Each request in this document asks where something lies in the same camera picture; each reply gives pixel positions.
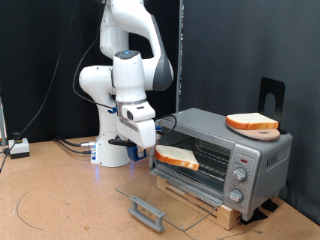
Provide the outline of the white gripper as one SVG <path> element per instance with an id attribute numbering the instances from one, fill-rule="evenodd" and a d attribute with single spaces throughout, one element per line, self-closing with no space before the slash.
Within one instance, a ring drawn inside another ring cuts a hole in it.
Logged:
<path id="1" fill-rule="evenodd" d="M 155 122 L 152 119 L 135 122 L 118 117 L 116 126 L 121 135 L 140 146 L 137 150 L 139 158 L 145 158 L 146 149 L 156 144 Z"/>

